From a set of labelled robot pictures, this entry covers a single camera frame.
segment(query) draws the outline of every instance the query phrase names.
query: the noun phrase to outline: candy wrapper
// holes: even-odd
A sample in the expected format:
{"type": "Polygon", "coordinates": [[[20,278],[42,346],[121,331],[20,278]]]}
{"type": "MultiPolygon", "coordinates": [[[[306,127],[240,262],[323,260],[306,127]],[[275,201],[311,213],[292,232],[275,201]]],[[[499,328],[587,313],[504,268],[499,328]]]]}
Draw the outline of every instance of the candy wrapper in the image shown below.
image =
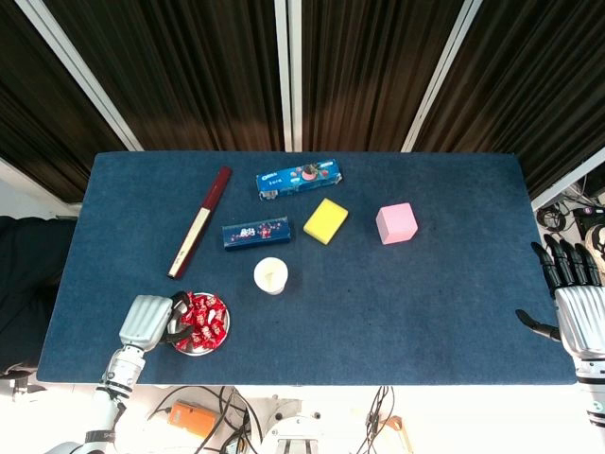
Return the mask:
{"type": "Polygon", "coordinates": [[[217,349],[227,336],[227,307],[216,295],[191,292],[188,295],[191,305],[187,312],[181,315],[181,325],[193,325],[194,332],[189,338],[175,343],[175,347],[188,354],[197,353],[196,350],[217,349]]]}

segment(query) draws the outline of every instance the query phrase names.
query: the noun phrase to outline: yellow sponge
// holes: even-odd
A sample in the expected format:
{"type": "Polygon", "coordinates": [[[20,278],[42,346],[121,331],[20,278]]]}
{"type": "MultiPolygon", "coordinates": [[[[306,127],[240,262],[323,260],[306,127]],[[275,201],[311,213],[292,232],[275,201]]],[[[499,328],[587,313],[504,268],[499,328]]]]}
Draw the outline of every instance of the yellow sponge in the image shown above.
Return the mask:
{"type": "Polygon", "coordinates": [[[347,215],[349,212],[340,205],[324,199],[302,229],[317,241],[328,244],[347,215]]]}

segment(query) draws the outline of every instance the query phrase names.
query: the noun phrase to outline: orange device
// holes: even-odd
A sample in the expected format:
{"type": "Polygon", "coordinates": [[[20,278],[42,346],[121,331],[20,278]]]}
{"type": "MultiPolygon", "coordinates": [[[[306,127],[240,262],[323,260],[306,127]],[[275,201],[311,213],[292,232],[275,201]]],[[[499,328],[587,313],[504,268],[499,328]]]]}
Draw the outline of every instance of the orange device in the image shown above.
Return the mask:
{"type": "Polygon", "coordinates": [[[206,438],[215,424],[216,413],[185,402],[176,402],[172,406],[168,423],[177,428],[185,428],[201,438],[206,438]]]}

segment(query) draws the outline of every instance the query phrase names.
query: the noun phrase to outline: pink cube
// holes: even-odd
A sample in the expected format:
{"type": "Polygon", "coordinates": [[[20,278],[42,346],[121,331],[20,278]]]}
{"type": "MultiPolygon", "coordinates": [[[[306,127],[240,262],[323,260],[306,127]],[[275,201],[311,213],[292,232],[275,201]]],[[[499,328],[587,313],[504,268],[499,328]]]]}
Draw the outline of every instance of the pink cube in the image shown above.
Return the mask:
{"type": "Polygon", "coordinates": [[[408,241],[418,230],[418,224],[409,203],[383,206],[376,216],[376,225],[382,244],[408,241]]]}

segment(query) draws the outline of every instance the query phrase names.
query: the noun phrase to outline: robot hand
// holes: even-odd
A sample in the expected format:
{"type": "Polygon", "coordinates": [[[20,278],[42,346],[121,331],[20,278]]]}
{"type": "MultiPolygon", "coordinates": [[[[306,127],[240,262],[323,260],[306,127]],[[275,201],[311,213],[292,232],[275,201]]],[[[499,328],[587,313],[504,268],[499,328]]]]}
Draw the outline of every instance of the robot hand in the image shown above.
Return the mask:
{"type": "Polygon", "coordinates": [[[143,354],[161,342],[177,342],[191,335],[193,326],[174,334],[166,330],[187,311],[189,297],[184,291],[172,298],[139,295],[132,302],[120,329],[124,344],[110,360],[93,395],[91,430],[84,445],[63,444],[48,454],[105,454],[115,440],[115,425],[126,410],[145,360],[143,354]]]}
{"type": "Polygon", "coordinates": [[[538,243],[531,247],[540,258],[559,327],[538,323],[521,309],[516,314],[532,331],[561,341],[572,356],[586,412],[605,445],[605,288],[595,260],[582,245],[557,242],[549,235],[544,240],[554,261],[538,243]]]}

